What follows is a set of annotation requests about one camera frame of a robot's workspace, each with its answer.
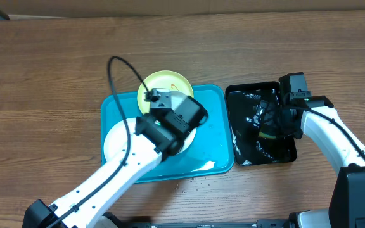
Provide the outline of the green yellow scrub sponge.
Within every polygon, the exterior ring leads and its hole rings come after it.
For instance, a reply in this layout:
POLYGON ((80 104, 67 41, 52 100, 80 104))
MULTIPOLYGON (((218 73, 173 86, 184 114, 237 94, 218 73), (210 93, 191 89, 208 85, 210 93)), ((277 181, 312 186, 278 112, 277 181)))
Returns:
POLYGON ((259 137, 265 139, 276 139, 278 136, 278 130, 274 126, 262 125, 259 130, 259 137))

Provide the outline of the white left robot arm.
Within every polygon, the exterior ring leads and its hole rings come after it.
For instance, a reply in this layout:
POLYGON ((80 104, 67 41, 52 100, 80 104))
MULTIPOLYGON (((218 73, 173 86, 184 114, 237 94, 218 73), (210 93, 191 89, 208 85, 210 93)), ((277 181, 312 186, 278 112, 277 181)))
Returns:
POLYGON ((118 157, 50 206, 39 199, 33 202, 23 227, 94 227, 140 177, 178 154, 191 131, 207 118, 206 109, 191 96, 176 108, 169 95, 152 102, 149 113, 136 117, 134 130, 126 130, 126 147, 113 147, 118 157))

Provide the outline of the pink plate with sauce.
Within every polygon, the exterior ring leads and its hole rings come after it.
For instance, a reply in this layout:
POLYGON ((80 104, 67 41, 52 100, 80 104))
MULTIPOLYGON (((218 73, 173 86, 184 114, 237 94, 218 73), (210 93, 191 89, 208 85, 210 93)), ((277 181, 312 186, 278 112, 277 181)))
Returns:
MULTIPOLYGON (((129 137, 130 137, 130 153, 129 156, 135 155, 133 140, 135 140, 135 126, 136 119, 135 118, 127 118, 127 125, 129 128, 129 137)), ((127 150, 127 142, 128 136, 125 128, 124 122, 121 120, 119 123, 115 124, 107 133, 103 145, 103 154, 107 162, 110 162, 113 159, 121 160, 126 153, 127 150)))

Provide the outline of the white plate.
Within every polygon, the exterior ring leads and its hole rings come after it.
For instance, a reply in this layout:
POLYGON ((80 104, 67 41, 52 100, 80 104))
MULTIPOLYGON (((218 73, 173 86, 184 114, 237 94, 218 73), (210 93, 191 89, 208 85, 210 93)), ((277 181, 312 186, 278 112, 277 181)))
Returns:
POLYGON ((175 138, 167 150, 168 155, 176 155, 184 151, 193 140, 193 131, 196 128, 196 113, 199 110, 191 96, 182 92, 171 91, 172 108, 165 114, 167 128, 175 138))

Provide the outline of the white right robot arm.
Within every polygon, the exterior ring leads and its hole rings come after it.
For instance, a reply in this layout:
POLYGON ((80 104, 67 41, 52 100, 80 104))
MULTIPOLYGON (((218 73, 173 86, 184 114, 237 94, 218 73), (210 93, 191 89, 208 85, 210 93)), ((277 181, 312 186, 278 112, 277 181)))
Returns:
POLYGON ((297 139, 308 136, 337 174, 330 205, 290 214, 288 227, 365 227, 365 145, 326 96, 313 96, 302 73, 279 78, 279 121, 297 139))

